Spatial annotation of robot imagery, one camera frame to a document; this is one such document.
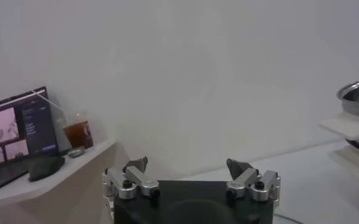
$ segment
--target black screw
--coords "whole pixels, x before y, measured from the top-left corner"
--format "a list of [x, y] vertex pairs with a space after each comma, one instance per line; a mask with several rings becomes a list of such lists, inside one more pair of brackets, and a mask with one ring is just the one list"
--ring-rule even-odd
[[132, 182], [130, 180], [123, 181], [123, 188], [128, 189], [132, 187]]
[[251, 215], [247, 216], [247, 220], [251, 224], [259, 224], [260, 223], [260, 216], [256, 215], [256, 214], [251, 214]]
[[265, 188], [265, 184], [262, 181], [258, 181], [255, 183], [256, 190], [263, 190]]
[[151, 190], [150, 195], [151, 195], [152, 199], [158, 198], [160, 196], [160, 190], [153, 189], [153, 190]]
[[237, 193], [233, 190], [227, 190], [226, 192], [226, 197], [227, 197], [227, 201], [229, 204], [235, 202], [236, 197], [237, 197]]

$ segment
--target white table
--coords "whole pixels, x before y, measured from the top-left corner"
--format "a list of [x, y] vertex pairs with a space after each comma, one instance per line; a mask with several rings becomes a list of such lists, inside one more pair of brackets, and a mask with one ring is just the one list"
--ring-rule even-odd
[[0, 207], [30, 200], [49, 192], [84, 165], [95, 159], [95, 157], [109, 149], [114, 143], [115, 139], [108, 139], [86, 150], [86, 153], [80, 157], [70, 159], [66, 156], [65, 164], [62, 168], [55, 174], [42, 180], [29, 182], [29, 175], [27, 174], [0, 188]]
[[[275, 170], [282, 177], [276, 213], [305, 224], [359, 223], [358, 180], [328, 156], [346, 145], [340, 141], [252, 162], [261, 172]], [[219, 169], [184, 180], [227, 181], [230, 175], [228, 169]]]

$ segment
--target white shelf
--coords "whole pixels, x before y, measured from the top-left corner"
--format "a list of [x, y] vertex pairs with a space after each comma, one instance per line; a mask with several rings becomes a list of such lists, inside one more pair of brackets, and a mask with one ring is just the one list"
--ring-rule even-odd
[[0, 188], [0, 206], [33, 199], [47, 193], [95, 157], [106, 151], [114, 143], [115, 139], [109, 139], [86, 150], [86, 153], [80, 157], [70, 159], [66, 156], [65, 164], [62, 168], [57, 173], [42, 180], [29, 182], [29, 174], [18, 178]]

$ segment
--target laptop screen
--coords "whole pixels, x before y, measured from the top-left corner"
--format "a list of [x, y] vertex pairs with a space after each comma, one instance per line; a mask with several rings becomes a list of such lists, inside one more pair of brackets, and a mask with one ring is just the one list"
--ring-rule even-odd
[[[35, 91], [48, 98], [45, 87]], [[58, 151], [47, 101], [33, 92], [0, 101], [0, 165]]]

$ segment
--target straw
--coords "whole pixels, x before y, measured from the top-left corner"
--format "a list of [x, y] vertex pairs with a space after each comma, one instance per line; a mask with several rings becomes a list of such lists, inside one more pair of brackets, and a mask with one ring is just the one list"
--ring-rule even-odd
[[69, 119], [68, 119], [67, 114], [66, 114], [65, 111], [63, 110], [63, 108], [61, 108], [61, 107], [60, 107], [59, 105], [57, 105], [56, 103], [50, 101], [49, 99], [43, 97], [43, 96], [42, 96], [41, 94], [39, 94], [38, 92], [36, 92], [36, 91], [34, 91], [34, 90], [31, 90], [31, 91], [32, 91], [34, 94], [36, 94], [38, 97], [40, 97], [41, 99], [43, 99], [43, 100], [47, 101], [48, 103], [50, 103], [53, 107], [56, 107], [57, 109], [59, 109], [59, 110], [63, 113], [64, 118], [65, 118], [65, 121], [66, 121], [66, 123], [68, 124]]

